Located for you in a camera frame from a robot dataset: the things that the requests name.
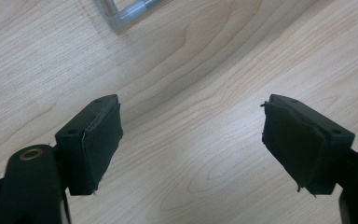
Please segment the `wooden table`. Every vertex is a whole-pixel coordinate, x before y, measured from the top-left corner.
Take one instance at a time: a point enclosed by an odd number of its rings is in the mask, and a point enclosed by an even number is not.
[[[358,149],[358,0],[166,0],[118,34],[91,0],[0,0],[0,177],[112,93],[124,137],[74,223],[340,223],[341,189],[296,192],[259,106],[297,98]]]

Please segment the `light wood tabletop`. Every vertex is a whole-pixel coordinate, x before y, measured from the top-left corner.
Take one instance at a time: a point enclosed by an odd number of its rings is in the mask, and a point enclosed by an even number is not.
[[[358,150],[358,0],[166,0],[116,34],[92,0],[0,0],[0,178],[113,93],[124,136],[73,223],[340,223],[341,188],[296,191],[260,105],[296,98]]]

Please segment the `metal screw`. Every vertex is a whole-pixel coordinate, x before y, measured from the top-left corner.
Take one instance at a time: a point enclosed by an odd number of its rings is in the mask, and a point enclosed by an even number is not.
[[[21,153],[20,160],[22,161],[30,161],[33,160],[40,155],[42,155],[43,150],[40,148],[31,148]]]

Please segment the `wood grain surface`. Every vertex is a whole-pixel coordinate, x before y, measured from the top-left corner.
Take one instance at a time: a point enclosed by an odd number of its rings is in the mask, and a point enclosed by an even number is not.
[[[341,189],[296,192],[259,106],[297,98],[358,149],[358,0],[166,0],[117,34],[92,0],[0,0],[0,177],[112,93],[124,137],[74,223],[340,223]]]

